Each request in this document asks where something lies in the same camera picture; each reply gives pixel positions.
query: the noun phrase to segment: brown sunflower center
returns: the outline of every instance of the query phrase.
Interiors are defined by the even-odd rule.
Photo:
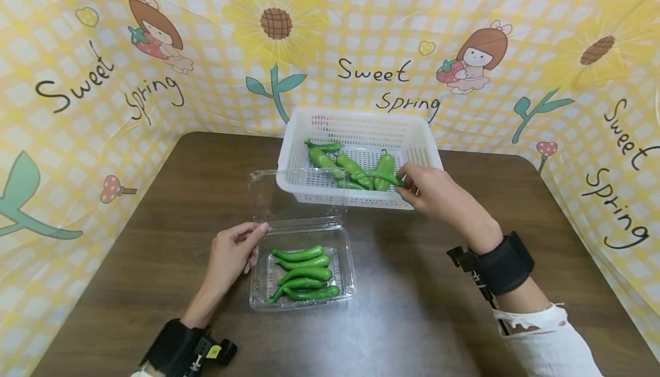
[[[273,40],[288,38],[293,29],[291,16],[286,11],[271,7],[261,14],[261,29]]]
[[[607,52],[615,46],[615,37],[604,37],[596,40],[587,50],[584,51],[579,63],[588,66],[594,64],[598,59],[605,56]]]

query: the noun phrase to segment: cartoon girl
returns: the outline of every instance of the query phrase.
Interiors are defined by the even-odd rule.
[[[492,70],[500,64],[508,46],[507,35],[512,29],[511,25],[494,21],[490,28],[477,30],[465,41],[455,60],[444,61],[435,77],[451,87],[451,93],[456,95],[482,89],[490,82],[484,70]]]
[[[140,26],[129,27],[131,42],[142,52],[157,57],[179,73],[193,70],[193,61],[181,55],[183,41],[172,22],[158,11],[156,0],[128,0],[131,13]]]

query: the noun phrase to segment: yellow tag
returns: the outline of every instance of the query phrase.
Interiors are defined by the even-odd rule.
[[[218,354],[220,354],[220,350],[222,350],[222,348],[218,345],[214,345],[213,347],[210,347],[209,353],[207,354],[207,358],[217,359]]]

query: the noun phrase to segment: clear plastic container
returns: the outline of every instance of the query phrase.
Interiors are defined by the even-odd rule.
[[[303,203],[290,192],[282,190],[278,181],[305,183],[326,181],[336,193],[330,203]],[[252,270],[249,304],[257,311],[283,311],[314,307],[350,299],[355,295],[355,269],[351,242],[343,223],[347,212],[345,189],[337,186],[330,170],[262,170],[249,176],[249,195],[253,220],[268,222],[271,231],[259,245],[256,267]],[[330,256],[328,268],[333,278],[327,283],[339,287],[339,295],[326,300],[295,301],[282,296],[274,304],[266,300],[277,290],[277,281],[286,271],[275,264],[274,248],[300,251],[321,245]]]

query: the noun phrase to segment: gingham pattern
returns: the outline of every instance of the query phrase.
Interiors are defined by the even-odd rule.
[[[638,147],[660,144],[655,118],[657,72],[635,67],[625,83],[603,91],[560,91],[557,97],[577,100],[569,107],[537,115],[520,142],[511,138],[520,124],[513,104],[527,96],[535,104],[552,87],[540,68],[554,56],[552,44],[572,35],[578,22],[607,11],[611,1],[625,0],[326,0],[330,24],[326,46],[316,62],[284,74],[306,73],[298,88],[283,94],[287,112],[313,105],[380,111],[385,92],[391,98],[442,100],[431,130],[440,148],[524,156],[538,166],[535,145],[554,141],[559,150],[548,160],[543,178],[599,265],[626,311],[656,355],[660,303],[660,155],[650,156],[643,171],[630,169],[617,150],[616,138],[603,120],[616,101],[629,101],[621,126]],[[222,20],[228,0],[157,0],[161,11],[182,35],[183,55],[194,61],[194,72],[179,74],[135,50],[127,26],[136,26],[127,0],[2,0],[0,29],[0,183],[21,151],[38,164],[41,183],[23,211],[51,225],[83,230],[73,241],[40,238],[28,230],[0,238],[0,374],[31,373],[92,274],[101,264],[149,184],[156,177],[180,135],[207,130],[226,133],[282,135],[285,125],[272,100],[245,87],[246,76],[268,82],[257,61],[243,57],[231,41],[231,25]],[[84,26],[75,10],[92,7],[99,13],[95,28]],[[657,23],[658,15],[644,22]],[[502,64],[488,72],[490,83],[469,95],[452,95],[435,80],[435,70],[474,30],[494,20],[513,25]],[[79,87],[97,61],[92,40],[104,61],[116,69],[103,85],[82,100],[72,98],[66,111],[56,99],[37,95],[34,86],[55,81],[48,89],[66,93]],[[422,41],[435,43],[428,56],[418,52]],[[339,78],[338,60],[360,70],[398,70],[406,61],[408,82]],[[143,79],[173,78],[174,90],[148,97],[145,111],[152,126],[134,121],[125,103]],[[392,115],[420,115],[422,109],[396,109]],[[646,225],[651,238],[637,247],[612,250],[603,237],[624,241],[626,234],[603,200],[583,198],[586,173],[613,169],[607,181],[622,204],[634,209],[636,225]],[[137,195],[101,204],[106,175],[138,189]],[[0,227],[9,225],[0,217]]]

